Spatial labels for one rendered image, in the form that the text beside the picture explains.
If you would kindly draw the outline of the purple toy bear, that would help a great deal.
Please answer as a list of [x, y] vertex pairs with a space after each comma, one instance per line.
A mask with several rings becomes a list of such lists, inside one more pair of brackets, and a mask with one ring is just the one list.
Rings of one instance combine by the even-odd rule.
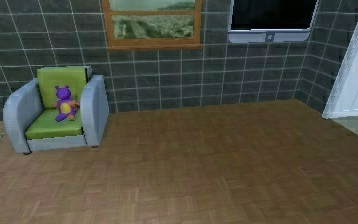
[[80, 103], [72, 98], [72, 93], [68, 85], [64, 87], [56, 86], [55, 89], [57, 102], [53, 107], [58, 109], [58, 115], [55, 117], [55, 121], [61, 122], [66, 118], [70, 121], [74, 121]]

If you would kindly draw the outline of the wooden framed window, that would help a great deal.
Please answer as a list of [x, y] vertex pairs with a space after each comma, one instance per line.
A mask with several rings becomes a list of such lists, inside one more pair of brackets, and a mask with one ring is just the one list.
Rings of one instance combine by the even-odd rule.
[[101, 0], [108, 51], [199, 49], [202, 0]]

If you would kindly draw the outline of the white room door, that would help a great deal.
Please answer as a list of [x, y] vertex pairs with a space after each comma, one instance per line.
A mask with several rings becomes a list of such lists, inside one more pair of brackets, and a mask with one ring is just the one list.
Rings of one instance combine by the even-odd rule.
[[343, 58], [323, 118], [358, 116], [358, 23]]

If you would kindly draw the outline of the wall mounted television set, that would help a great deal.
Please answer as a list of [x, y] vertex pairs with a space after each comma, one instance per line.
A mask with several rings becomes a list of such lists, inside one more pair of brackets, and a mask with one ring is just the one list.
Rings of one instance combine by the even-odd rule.
[[230, 43], [306, 41], [320, 0], [231, 0]]

